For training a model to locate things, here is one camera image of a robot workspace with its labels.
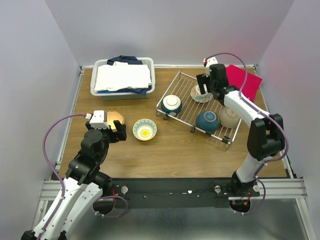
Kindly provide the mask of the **white floral bowl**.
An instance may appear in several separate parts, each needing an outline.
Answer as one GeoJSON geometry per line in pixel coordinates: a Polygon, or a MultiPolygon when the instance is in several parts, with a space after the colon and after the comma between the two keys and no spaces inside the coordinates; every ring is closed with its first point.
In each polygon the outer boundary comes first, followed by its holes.
{"type": "Polygon", "coordinates": [[[213,98],[213,95],[211,93],[208,95],[201,94],[198,84],[196,84],[191,89],[190,95],[191,95],[192,99],[198,103],[207,103],[213,98]]]}

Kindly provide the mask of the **peach speckled bowl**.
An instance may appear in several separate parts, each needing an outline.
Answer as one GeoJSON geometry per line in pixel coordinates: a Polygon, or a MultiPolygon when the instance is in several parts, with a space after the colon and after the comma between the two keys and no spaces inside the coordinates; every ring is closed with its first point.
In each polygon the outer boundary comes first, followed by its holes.
{"type": "Polygon", "coordinates": [[[110,126],[110,128],[113,131],[116,130],[114,121],[119,121],[121,124],[125,123],[124,117],[117,111],[107,111],[106,119],[107,119],[107,124],[110,126]]]}

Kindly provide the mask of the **yellow dotted bowl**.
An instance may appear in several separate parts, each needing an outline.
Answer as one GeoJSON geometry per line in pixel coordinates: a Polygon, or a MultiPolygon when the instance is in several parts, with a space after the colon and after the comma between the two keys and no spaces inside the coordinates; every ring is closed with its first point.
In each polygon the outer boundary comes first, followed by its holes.
{"type": "Polygon", "coordinates": [[[157,134],[157,125],[148,118],[143,118],[134,123],[132,127],[133,135],[140,141],[149,141],[157,134]]]}

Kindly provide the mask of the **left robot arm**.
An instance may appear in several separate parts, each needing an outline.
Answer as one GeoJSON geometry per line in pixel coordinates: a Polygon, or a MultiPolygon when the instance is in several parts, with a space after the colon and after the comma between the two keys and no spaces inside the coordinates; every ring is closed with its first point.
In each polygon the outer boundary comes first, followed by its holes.
{"type": "Polygon", "coordinates": [[[114,195],[112,179],[100,172],[109,145],[127,139],[126,125],[118,120],[113,123],[116,131],[108,125],[99,129],[91,121],[86,122],[88,130],[80,144],[81,149],[69,163],[58,195],[35,228],[23,233],[23,240],[66,240],[99,199],[122,200],[124,210],[129,209],[124,197],[114,195]]]}

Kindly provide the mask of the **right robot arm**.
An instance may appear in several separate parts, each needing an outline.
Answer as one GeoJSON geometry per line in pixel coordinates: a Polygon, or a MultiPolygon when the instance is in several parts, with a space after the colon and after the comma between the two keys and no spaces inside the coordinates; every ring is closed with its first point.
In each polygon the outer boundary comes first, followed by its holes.
{"type": "Polygon", "coordinates": [[[196,79],[202,94],[211,93],[223,106],[233,110],[248,126],[248,155],[231,177],[230,191],[241,196],[257,180],[261,169],[269,162],[281,160],[279,152],[287,152],[289,143],[284,132],[283,118],[270,114],[251,102],[242,89],[229,84],[224,64],[205,63],[205,73],[196,79]]]}

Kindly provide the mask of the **pink folded cloth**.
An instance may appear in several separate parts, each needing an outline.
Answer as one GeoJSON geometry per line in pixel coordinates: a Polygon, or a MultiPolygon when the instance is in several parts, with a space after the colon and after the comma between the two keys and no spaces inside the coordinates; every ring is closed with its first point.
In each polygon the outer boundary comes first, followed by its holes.
{"type": "MultiPolygon", "coordinates": [[[[238,89],[240,89],[245,80],[245,70],[235,65],[229,65],[228,67],[226,67],[226,74],[229,85],[236,86],[238,89]]],[[[242,94],[251,102],[255,101],[256,94],[262,80],[262,78],[254,74],[251,74],[249,72],[247,73],[247,80],[242,89],[242,94]]]]}

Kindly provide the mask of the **blue glazed bowl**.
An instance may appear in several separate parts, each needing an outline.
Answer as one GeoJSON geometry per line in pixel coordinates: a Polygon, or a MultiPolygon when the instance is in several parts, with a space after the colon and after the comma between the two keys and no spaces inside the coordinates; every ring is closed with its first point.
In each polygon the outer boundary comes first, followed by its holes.
{"type": "Polygon", "coordinates": [[[198,114],[195,125],[205,132],[214,133],[220,126],[220,119],[215,112],[205,110],[198,114]]]}

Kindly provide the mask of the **white plastic laundry basket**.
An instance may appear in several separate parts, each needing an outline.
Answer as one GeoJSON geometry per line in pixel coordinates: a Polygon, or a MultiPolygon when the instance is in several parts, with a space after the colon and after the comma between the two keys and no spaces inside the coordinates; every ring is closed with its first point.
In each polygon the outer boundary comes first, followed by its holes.
{"type": "Polygon", "coordinates": [[[137,59],[141,61],[143,65],[146,65],[150,72],[151,85],[146,90],[141,90],[141,91],[136,91],[136,90],[107,91],[106,90],[102,92],[95,92],[94,87],[96,86],[96,82],[97,82],[98,67],[108,65],[107,64],[108,59],[100,59],[95,62],[92,70],[91,82],[90,82],[90,93],[95,97],[101,98],[102,100],[127,100],[127,99],[148,98],[156,88],[154,61],[150,57],[138,57],[137,59]]]}

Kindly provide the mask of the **beige stoneware bowl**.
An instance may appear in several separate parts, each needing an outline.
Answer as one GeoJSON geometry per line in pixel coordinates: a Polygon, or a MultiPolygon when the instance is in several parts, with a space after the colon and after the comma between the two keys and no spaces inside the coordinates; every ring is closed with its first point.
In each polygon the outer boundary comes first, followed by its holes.
{"type": "Polygon", "coordinates": [[[220,124],[229,129],[236,128],[241,119],[235,111],[226,106],[220,110],[218,118],[220,120],[220,124]]]}

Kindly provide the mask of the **teal white bowl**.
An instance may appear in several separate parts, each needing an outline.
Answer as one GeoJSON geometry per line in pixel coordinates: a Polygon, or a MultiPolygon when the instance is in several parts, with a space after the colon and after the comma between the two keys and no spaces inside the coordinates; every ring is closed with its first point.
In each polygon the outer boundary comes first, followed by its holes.
{"type": "Polygon", "coordinates": [[[161,110],[168,115],[177,116],[183,107],[181,99],[176,95],[167,95],[161,102],[161,110]]]}

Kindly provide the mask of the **white folded towel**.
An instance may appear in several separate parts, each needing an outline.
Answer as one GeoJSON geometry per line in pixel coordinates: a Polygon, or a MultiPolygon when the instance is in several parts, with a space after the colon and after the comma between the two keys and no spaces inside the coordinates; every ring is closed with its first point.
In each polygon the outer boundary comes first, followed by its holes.
{"type": "Polygon", "coordinates": [[[151,84],[150,70],[145,64],[105,64],[97,68],[94,92],[147,89],[151,84]]]}

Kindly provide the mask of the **dark blue clothing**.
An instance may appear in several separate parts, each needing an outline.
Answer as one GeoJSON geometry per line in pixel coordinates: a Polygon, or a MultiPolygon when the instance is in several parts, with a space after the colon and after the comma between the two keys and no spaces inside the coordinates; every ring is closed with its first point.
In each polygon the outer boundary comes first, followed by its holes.
{"type": "MultiPolygon", "coordinates": [[[[135,56],[126,56],[126,55],[120,55],[118,57],[110,58],[107,61],[108,65],[121,65],[121,64],[128,64],[128,65],[143,65],[140,60],[138,60],[135,56]]],[[[141,90],[146,90],[146,88],[138,88],[138,89],[132,89],[132,88],[124,88],[121,90],[126,90],[126,91],[134,91],[136,90],[141,91],[141,90]]]]}

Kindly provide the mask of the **aluminium frame rail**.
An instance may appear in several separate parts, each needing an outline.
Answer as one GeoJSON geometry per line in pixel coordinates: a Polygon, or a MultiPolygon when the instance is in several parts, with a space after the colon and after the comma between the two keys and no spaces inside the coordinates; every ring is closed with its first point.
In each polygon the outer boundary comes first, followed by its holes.
{"type": "MultiPolygon", "coordinates": [[[[71,110],[70,110],[71,115],[74,113],[75,108],[76,108],[76,103],[77,103],[79,91],[81,88],[85,69],[86,69],[85,66],[79,66],[79,77],[77,80],[77,85],[76,85],[75,93],[74,93],[72,104],[71,104],[71,110]]],[[[57,154],[57,158],[54,163],[50,162],[50,164],[49,164],[49,168],[52,170],[52,174],[49,176],[48,180],[44,180],[44,182],[42,184],[41,194],[44,192],[44,187],[46,186],[47,182],[56,183],[58,189],[61,187],[60,182],[63,180],[63,177],[61,177],[59,175],[59,172],[60,172],[60,168],[61,168],[61,164],[62,164],[62,159],[63,159],[64,150],[65,150],[65,146],[67,143],[71,123],[72,123],[72,117],[68,116],[67,118],[64,118],[63,120],[58,120],[58,122],[60,123],[64,120],[66,120],[66,124],[65,124],[65,129],[64,129],[64,133],[63,133],[63,138],[61,140],[61,143],[59,144],[59,149],[58,149],[59,151],[57,154]]],[[[34,221],[32,224],[32,229],[35,228],[38,225],[38,223],[41,221],[41,219],[45,216],[45,213],[47,212],[47,209],[49,206],[48,205],[49,202],[50,202],[50,200],[47,200],[45,197],[40,196],[38,207],[37,207],[34,221]]]]}

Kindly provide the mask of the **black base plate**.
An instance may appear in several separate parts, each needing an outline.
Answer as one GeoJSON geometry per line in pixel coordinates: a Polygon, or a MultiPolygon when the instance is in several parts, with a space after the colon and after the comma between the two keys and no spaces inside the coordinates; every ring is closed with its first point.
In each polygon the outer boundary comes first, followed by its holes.
{"type": "Polygon", "coordinates": [[[229,177],[218,178],[113,178],[112,186],[96,200],[93,209],[223,208],[247,211],[249,201],[301,197],[299,179],[263,178],[238,184],[229,177]]]}

